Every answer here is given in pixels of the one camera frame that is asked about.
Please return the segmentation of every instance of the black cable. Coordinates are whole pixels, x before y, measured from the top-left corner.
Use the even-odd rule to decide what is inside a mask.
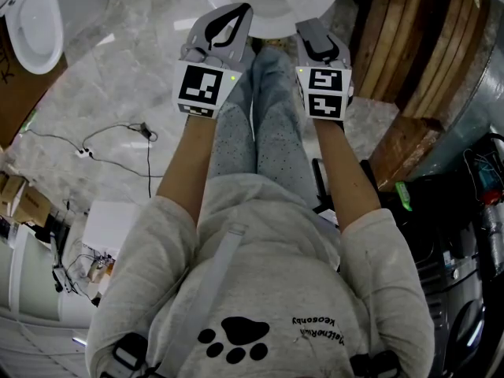
[[[99,135],[100,133],[106,132],[107,130],[113,129],[113,128],[127,128],[129,130],[132,130],[134,132],[140,133],[140,130],[137,130],[133,128],[132,126],[140,126],[140,123],[132,123],[132,124],[113,124],[112,126],[107,126],[106,128],[97,130],[96,132],[91,133],[88,137],[85,137],[84,140],[82,141],[82,148],[86,149],[85,142],[89,140],[91,137],[95,137],[96,135]]]
[[[91,160],[100,161],[100,162],[106,162],[106,163],[112,164],[112,165],[117,165],[118,167],[121,167],[122,169],[125,169],[126,171],[133,172],[134,174],[136,174],[138,176],[141,176],[142,178],[149,178],[149,177],[150,178],[162,178],[163,177],[163,175],[151,175],[151,176],[145,175],[145,174],[142,174],[140,172],[136,172],[134,169],[130,169],[128,167],[125,167],[124,165],[119,164],[119,162],[110,161],[110,160],[102,160],[101,158],[95,158],[93,156],[93,154],[91,154],[91,153],[89,154],[89,158]]]
[[[89,301],[93,302],[93,301],[91,300],[91,298],[89,298],[89,295],[87,295],[87,294],[84,292],[84,290],[83,290],[82,288],[80,288],[80,285],[79,285],[77,282],[76,282],[76,286],[79,288],[80,292],[81,292],[82,294],[84,294],[84,295],[87,297],[87,299],[88,299]]]
[[[61,220],[61,228],[63,228],[63,224],[65,223],[66,217],[69,215],[69,209],[66,210],[65,216],[63,217],[63,220]]]
[[[74,287],[74,284],[73,284],[73,282],[72,282],[72,279],[71,279],[71,278],[70,278],[70,276],[69,276],[69,273],[67,272],[67,270],[66,270],[63,266],[62,266],[62,268],[63,268],[63,271],[65,272],[65,278],[66,278],[66,280],[68,280],[68,281],[69,281],[70,287],[72,288],[72,290],[71,290],[71,291],[73,291],[73,292],[74,292],[74,293],[76,293],[76,294],[79,294],[79,293],[77,292],[77,290],[75,289],[75,287]]]
[[[31,132],[34,135],[37,135],[40,137],[54,137],[55,139],[63,140],[64,142],[72,144],[76,148],[77,151],[80,151],[80,148],[76,144],[72,143],[70,140],[66,139],[65,137],[61,137],[60,135],[44,135],[42,133],[37,133],[31,129],[26,129],[24,132],[20,133],[20,135],[23,135],[24,133],[28,133],[28,132]]]
[[[152,195],[150,194],[150,143],[147,144],[147,171],[149,173],[149,198],[152,198]]]
[[[84,257],[86,257],[86,258],[88,258],[88,259],[93,259],[93,260],[95,260],[95,261],[97,261],[97,260],[98,260],[98,258],[97,258],[97,257],[92,256],[92,255],[89,255],[89,254],[79,254],[79,255],[77,255],[77,257],[73,260],[73,262],[72,262],[72,263],[70,263],[70,266],[69,266],[68,268],[66,268],[66,269],[67,269],[67,271],[69,271],[69,270],[70,270],[70,268],[71,268],[71,267],[75,264],[75,262],[77,262],[77,259],[79,259],[79,258],[80,258],[80,257],[82,257],[82,256],[84,256]]]
[[[107,126],[106,128],[102,128],[100,130],[97,130],[96,132],[93,132],[89,136],[85,137],[84,140],[83,140],[83,142],[82,142],[82,144],[81,144],[82,148],[79,148],[76,144],[74,144],[70,140],[66,139],[65,137],[61,137],[59,135],[49,135],[49,134],[48,135],[43,135],[43,134],[34,132],[31,129],[27,129],[27,130],[25,130],[21,134],[24,134],[26,132],[31,132],[31,133],[33,133],[33,134],[35,134],[37,136],[40,136],[40,137],[54,137],[55,139],[60,139],[60,140],[66,141],[67,143],[72,144],[72,146],[74,146],[77,151],[79,151],[79,152],[82,153],[82,150],[87,150],[86,145],[85,145],[85,143],[86,143],[87,140],[91,139],[92,137],[94,137],[96,135],[99,135],[100,133],[103,133],[103,132],[105,132],[107,130],[110,130],[112,128],[127,128],[128,130],[131,130],[133,132],[137,132],[137,133],[139,133],[140,135],[142,135],[143,137],[145,137],[149,141],[149,144],[147,145],[147,170],[148,170],[147,175],[142,174],[140,172],[137,172],[134,169],[128,168],[127,166],[122,165],[119,162],[115,162],[115,161],[111,161],[111,160],[105,160],[105,159],[102,159],[102,158],[96,158],[96,157],[93,156],[93,154],[91,152],[89,152],[89,158],[91,160],[93,160],[93,161],[106,162],[107,164],[116,165],[118,167],[121,167],[125,171],[132,172],[132,173],[134,173],[137,176],[140,176],[142,178],[149,178],[148,188],[149,188],[149,198],[151,198],[152,197],[151,191],[150,191],[151,179],[152,178],[162,178],[163,177],[163,175],[151,175],[150,174],[150,143],[157,142],[159,136],[154,131],[148,131],[150,134],[144,135],[142,133],[142,130],[140,129],[141,127],[146,128],[146,125],[145,124],[140,124],[140,123],[132,123],[132,124],[113,124],[112,126]],[[68,200],[67,200],[67,203],[65,203],[65,201],[63,201],[63,204],[65,205],[65,207],[67,207],[67,213],[68,213],[68,210],[70,210],[70,208],[69,208],[69,201]]]

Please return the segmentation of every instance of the gray sweatshirt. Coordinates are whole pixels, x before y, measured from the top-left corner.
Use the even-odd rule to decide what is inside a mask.
[[[91,377],[100,376],[113,344],[134,332],[191,267],[178,294],[149,321],[146,362],[161,362],[235,222],[248,229],[179,377],[354,376],[350,358],[384,349],[398,355],[402,376],[428,375],[433,323],[391,213],[368,213],[340,236],[298,196],[242,174],[207,183],[198,231],[166,198],[152,198],[142,211],[91,323]]]

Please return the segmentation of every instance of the green tag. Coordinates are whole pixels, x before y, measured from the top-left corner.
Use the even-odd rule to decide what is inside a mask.
[[[410,193],[408,192],[408,189],[406,189],[406,184],[402,181],[396,182],[395,183],[395,190],[397,193],[399,193],[399,197],[401,198],[402,206],[408,210],[408,211],[413,211],[410,206]]]
[[[19,130],[20,134],[23,134],[23,133],[25,133],[28,130],[28,128],[30,127],[30,124],[32,124],[32,121],[35,118],[36,114],[37,114],[37,109],[34,108],[30,112],[30,114],[28,115],[28,117],[26,118],[26,120],[24,121],[23,126],[21,126],[21,129]]]

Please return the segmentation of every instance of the sleeve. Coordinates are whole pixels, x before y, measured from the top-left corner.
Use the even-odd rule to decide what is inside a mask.
[[[342,235],[342,251],[342,277],[373,314],[385,347],[398,355],[402,376],[428,376],[434,324],[410,249],[392,213],[375,210],[349,225]]]
[[[175,202],[152,198],[120,249],[109,287],[91,321],[86,364],[92,378],[113,344],[134,332],[141,318],[183,275],[198,249],[191,216]]]

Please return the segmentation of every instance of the marble floor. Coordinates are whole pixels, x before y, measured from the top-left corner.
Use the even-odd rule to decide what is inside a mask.
[[[150,149],[150,164],[152,175],[161,176],[185,122],[171,104],[173,64],[188,33],[183,20],[211,9],[207,0],[109,0],[103,18],[65,51],[69,69],[38,104],[30,128],[80,145],[101,128],[145,121],[159,135]],[[357,9],[354,0],[336,0],[323,21],[348,42]],[[372,153],[396,113],[395,106],[354,100],[346,133],[359,158]],[[310,157],[319,157],[313,125],[303,124],[306,150]],[[147,173],[145,139],[137,133],[114,128],[88,144],[97,158]],[[147,178],[116,165],[79,159],[75,149],[59,139],[32,133],[17,136],[4,167],[26,176],[59,209],[66,200],[76,212],[88,210],[96,198],[140,205],[148,200]],[[159,181],[152,179],[153,191]]]

